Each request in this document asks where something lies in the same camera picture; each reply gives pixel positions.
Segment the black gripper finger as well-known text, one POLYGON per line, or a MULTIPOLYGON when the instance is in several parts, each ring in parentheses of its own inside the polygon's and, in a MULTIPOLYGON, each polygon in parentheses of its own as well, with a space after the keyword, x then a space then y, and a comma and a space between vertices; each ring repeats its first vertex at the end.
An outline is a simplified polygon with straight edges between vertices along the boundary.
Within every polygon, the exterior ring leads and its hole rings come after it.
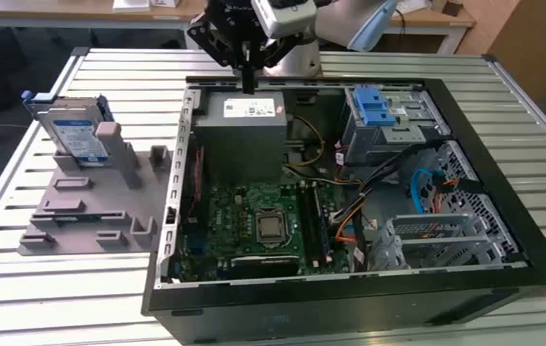
POLYGON ((269 45, 265 40, 250 41, 249 51, 249 92, 260 86, 260 74, 265 68, 273 68, 298 45, 298 35, 276 39, 269 45))
POLYGON ((230 43, 222 41, 222 36, 218 29, 209 21, 209 16, 202 13, 197 17, 187 29, 190 38, 197 42, 205 52, 213 57, 215 62, 223 66, 230 66, 236 75, 242 79, 242 91, 249 92, 249 59, 245 52, 245 43, 232 46, 230 43))

